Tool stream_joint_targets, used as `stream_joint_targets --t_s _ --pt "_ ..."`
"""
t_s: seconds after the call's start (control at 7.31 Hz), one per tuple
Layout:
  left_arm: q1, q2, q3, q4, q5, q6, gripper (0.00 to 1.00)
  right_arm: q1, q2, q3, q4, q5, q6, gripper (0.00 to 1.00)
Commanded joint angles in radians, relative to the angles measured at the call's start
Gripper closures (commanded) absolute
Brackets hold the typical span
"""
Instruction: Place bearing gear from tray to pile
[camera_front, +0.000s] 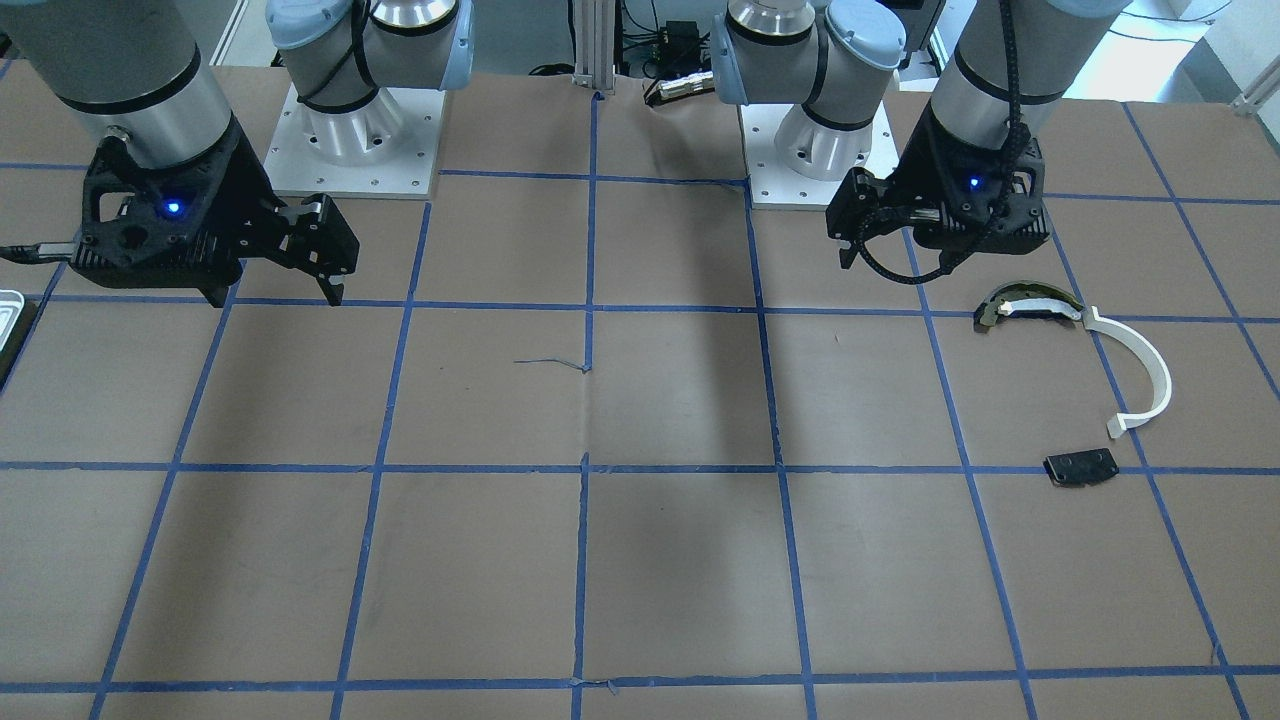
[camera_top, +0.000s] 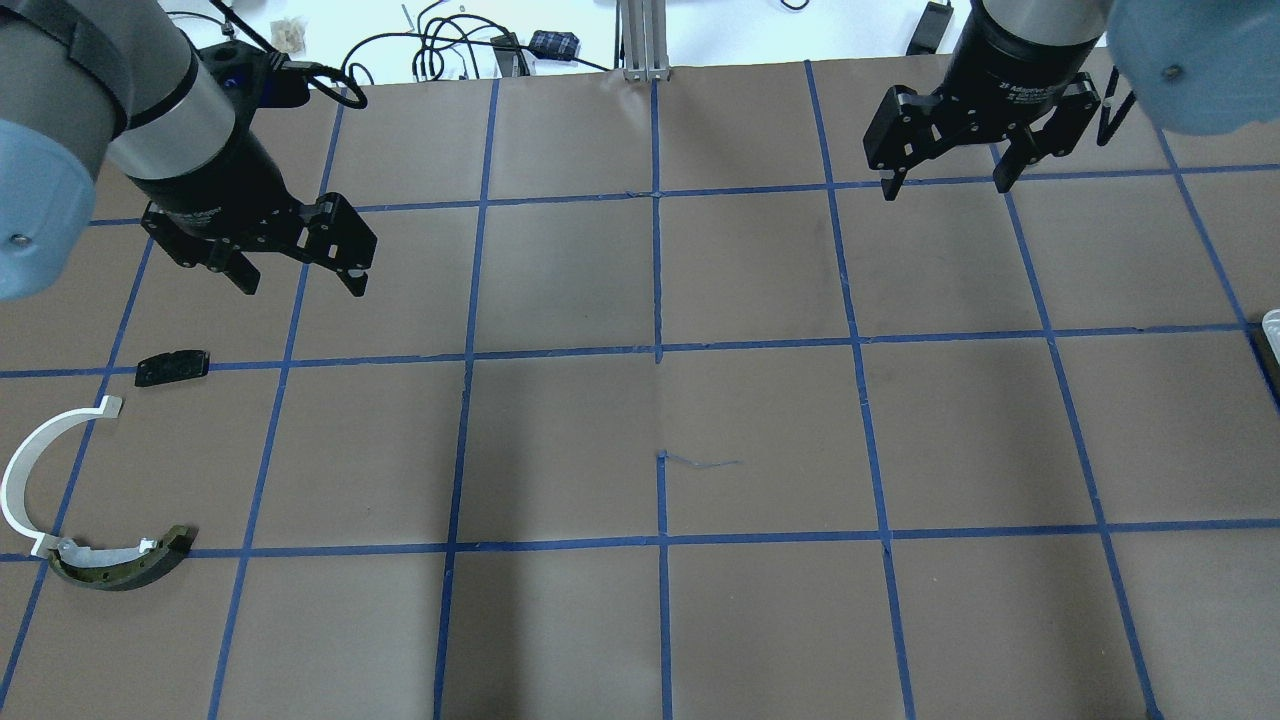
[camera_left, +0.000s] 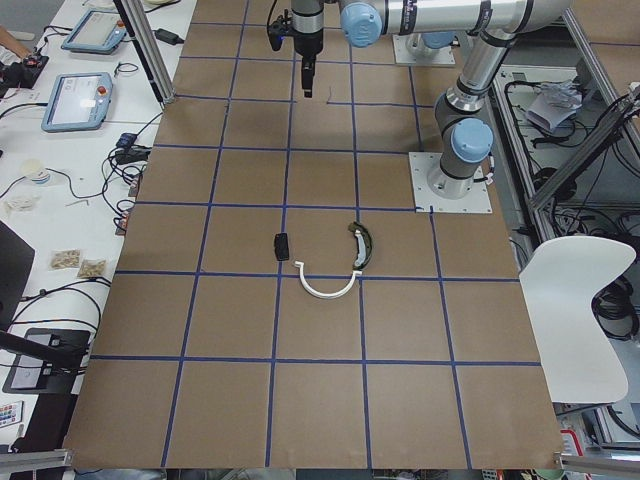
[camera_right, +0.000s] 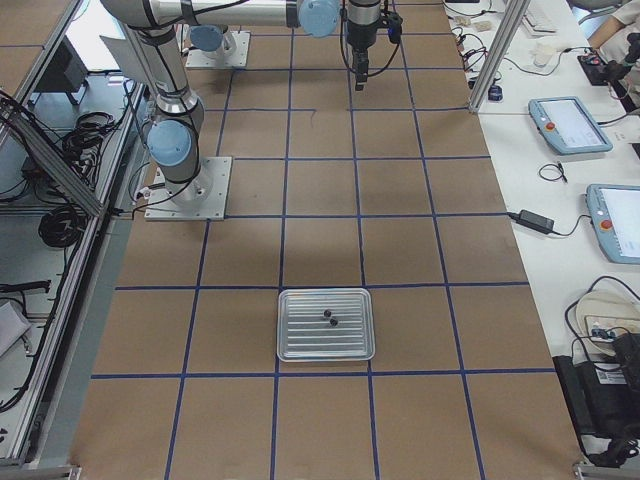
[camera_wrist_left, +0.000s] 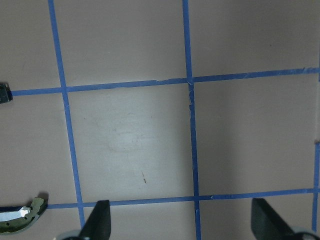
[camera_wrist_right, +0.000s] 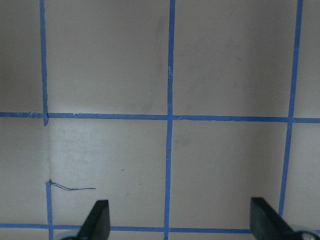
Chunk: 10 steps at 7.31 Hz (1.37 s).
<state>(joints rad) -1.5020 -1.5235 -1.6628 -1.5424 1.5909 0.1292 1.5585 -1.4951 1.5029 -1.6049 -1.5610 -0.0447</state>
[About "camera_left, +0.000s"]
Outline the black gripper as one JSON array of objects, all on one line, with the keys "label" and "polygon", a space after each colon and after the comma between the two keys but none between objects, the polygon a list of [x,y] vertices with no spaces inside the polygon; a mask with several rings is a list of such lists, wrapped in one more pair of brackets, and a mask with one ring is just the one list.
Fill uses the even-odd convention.
[{"label": "black gripper", "polygon": [[324,3],[319,0],[292,0],[292,27],[295,51],[301,55],[301,87],[305,98],[313,97],[316,56],[323,49]]}]

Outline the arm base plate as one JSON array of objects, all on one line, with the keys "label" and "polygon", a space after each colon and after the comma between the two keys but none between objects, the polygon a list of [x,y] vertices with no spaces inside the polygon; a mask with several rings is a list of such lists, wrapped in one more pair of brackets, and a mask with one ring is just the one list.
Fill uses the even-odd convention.
[{"label": "arm base plate", "polygon": [[426,42],[423,34],[394,35],[395,62],[404,66],[453,67],[456,64],[452,51],[454,37]]},{"label": "arm base plate", "polygon": [[416,212],[491,214],[493,212],[484,172],[458,180],[441,169],[441,153],[410,152],[409,164]]}]

